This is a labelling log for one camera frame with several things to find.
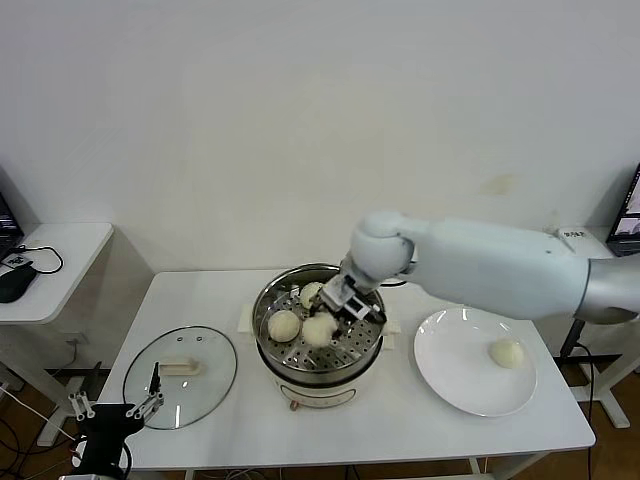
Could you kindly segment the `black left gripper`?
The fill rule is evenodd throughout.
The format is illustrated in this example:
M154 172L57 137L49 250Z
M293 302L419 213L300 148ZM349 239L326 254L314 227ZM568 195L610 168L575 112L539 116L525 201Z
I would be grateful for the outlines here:
M164 404L159 363L155 362L146 397L133 404L96 404L100 393L100 365L68 382L68 400L85 438L80 475L129 475L133 460L126 439L144 428Z

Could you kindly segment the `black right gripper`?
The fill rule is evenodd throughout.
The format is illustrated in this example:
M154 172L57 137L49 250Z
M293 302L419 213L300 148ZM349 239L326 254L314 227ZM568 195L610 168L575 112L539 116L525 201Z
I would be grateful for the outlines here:
M321 288L319 294L310 296L305 300L307 317L315 316L324 304L332 314L339 315L343 313L355 318L358 309L354 309L349 305L349 301L354 295L355 290L352 288L350 278L344 273L339 273ZM352 332L353 320L347 317L338 317L336 325L337 330L333 333L334 336L347 335Z

